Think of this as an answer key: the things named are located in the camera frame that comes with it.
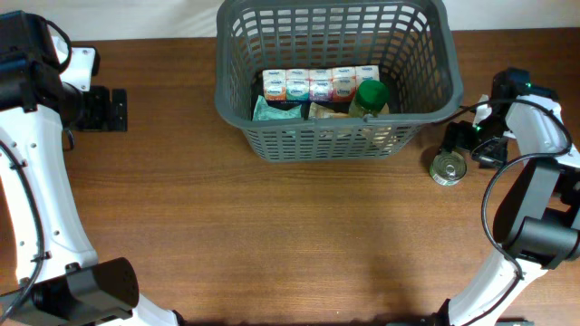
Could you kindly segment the tin can green label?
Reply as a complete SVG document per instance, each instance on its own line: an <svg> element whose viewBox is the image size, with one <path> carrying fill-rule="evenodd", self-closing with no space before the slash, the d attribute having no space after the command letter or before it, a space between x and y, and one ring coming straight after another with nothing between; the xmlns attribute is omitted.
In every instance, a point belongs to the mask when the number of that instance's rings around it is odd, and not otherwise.
<svg viewBox="0 0 580 326"><path fill-rule="evenodd" d="M441 151L430 165L431 178L441 186L457 185L467 173L465 159L455 151Z"/></svg>

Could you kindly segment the white tissue pack strip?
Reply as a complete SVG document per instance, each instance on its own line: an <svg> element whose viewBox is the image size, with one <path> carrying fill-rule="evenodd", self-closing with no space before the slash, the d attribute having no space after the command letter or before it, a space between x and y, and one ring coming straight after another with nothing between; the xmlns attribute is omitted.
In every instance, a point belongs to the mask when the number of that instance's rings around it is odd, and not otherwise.
<svg viewBox="0 0 580 326"><path fill-rule="evenodd" d="M262 71L267 101L348 102L363 82L379 79L376 65Z"/></svg>

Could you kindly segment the tan paper bag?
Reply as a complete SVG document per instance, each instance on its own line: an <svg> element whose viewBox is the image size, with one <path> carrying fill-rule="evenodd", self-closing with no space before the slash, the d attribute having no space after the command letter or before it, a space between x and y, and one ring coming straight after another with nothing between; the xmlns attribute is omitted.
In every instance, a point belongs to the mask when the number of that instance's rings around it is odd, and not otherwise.
<svg viewBox="0 0 580 326"><path fill-rule="evenodd" d="M347 113L338 112L330 108L324 107L317 103L312 103L310 105L308 119L309 120L320 120L320 119L342 119L348 118ZM369 128L358 129L356 131L357 137L364 137L370 139L372 144L375 146L382 146L387 142L387 137L390 134L391 127L378 128L376 131L372 131ZM347 139L352 136L352 132L348 129L340 129L338 131L338 139Z"/></svg>

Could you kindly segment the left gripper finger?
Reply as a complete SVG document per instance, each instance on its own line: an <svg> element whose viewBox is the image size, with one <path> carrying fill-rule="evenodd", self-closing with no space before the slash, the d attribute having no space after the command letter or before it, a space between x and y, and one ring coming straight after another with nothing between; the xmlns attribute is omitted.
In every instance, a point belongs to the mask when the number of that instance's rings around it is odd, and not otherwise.
<svg viewBox="0 0 580 326"><path fill-rule="evenodd" d="M113 89L111 94L111 129L126 132L127 121L127 92L124 89Z"/></svg>
<svg viewBox="0 0 580 326"><path fill-rule="evenodd" d="M92 125L99 131L109 130L110 91L104 86L94 86L92 93Z"/></svg>

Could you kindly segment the grey plastic basket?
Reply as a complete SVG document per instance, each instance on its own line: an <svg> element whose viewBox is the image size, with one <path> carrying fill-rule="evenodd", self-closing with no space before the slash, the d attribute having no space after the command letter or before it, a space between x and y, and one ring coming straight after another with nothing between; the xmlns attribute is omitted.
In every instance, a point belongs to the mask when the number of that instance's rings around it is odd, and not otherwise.
<svg viewBox="0 0 580 326"><path fill-rule="evenodd" d="M387 113L254 120L263 71L360 65L378 67ZM267 161L386 158L450 117L462 98L439 0L244 0L218 9L215 106Z"/></svg>

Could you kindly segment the teal snack wrapper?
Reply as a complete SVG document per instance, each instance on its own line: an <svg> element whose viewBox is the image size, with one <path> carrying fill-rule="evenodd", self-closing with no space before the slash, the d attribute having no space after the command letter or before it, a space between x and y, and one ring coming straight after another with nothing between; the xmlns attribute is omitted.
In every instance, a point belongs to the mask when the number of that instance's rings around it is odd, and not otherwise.
<svg viewBox="0 0 580 326"><path fill-rule="evenodd" d="M302 118L302 106L291 105L289 109L278 109L270 106L266 99L259 95L254 107L253 122L269 120L291 120Z"/></svg>

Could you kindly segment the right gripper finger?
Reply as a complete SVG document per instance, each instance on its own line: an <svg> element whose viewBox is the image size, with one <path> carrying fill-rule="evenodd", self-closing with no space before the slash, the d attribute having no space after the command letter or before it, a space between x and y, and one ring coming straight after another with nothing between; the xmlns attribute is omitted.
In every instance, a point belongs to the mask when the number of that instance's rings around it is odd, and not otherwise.
<svg viewBox="0 0 580 326"><path fill-rule="evenodd" d="M479 168L503 168L508 162L508 139L491 138L482 140L470 151L471 158Z"/></svg>
<svg viewBox="0 0 580 326"><path fill-rule="evenodd" d="M462 149L471 152L476 147L476 129L467 121L450 122L440 146L441 152Z"/></svg>

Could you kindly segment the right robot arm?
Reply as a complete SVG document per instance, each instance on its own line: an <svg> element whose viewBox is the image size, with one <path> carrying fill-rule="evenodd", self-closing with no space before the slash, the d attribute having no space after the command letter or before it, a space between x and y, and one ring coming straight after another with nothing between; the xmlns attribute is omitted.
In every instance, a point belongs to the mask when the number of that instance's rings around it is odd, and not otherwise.
<svg viewBox="0 0 580 326"><path fill-rule="evenodd" d="M556 91L532 83L525 70L507 68L494 76L490 95L469 109L472 122L449 119L430 175L442 186L458 184L467 173L465 153L495 169L481 204L493 250L429 325L499 325L533 281L579 257L579 152Z"/></svg>

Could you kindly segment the green lid glass jar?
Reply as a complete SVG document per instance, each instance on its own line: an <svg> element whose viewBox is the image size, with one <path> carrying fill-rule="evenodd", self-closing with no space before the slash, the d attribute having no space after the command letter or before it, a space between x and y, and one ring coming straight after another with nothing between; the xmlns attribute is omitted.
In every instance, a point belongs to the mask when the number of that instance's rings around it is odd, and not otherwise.
<svg viewBox="0 0 580 326"><path fill-rule="evenodd" d="M349 106L348 114L353 118L378 115L390 98L389 88L381 81L363 81Z"/></svg>

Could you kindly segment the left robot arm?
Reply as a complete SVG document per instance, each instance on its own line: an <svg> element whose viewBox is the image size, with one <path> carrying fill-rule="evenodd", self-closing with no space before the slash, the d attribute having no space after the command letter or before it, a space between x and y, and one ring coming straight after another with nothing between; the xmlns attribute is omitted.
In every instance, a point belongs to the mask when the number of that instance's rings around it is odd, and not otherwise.
<svg viewBox="0 0 580 326"><path fill-rule="evenodd" d="M14 229L15 291L1 318L23 325L180 325L141 292L126 258L101 262L64 163L74 133L124 132L127 93L91 83L100 55L55 23L1 17L1 185Z"/></svg>

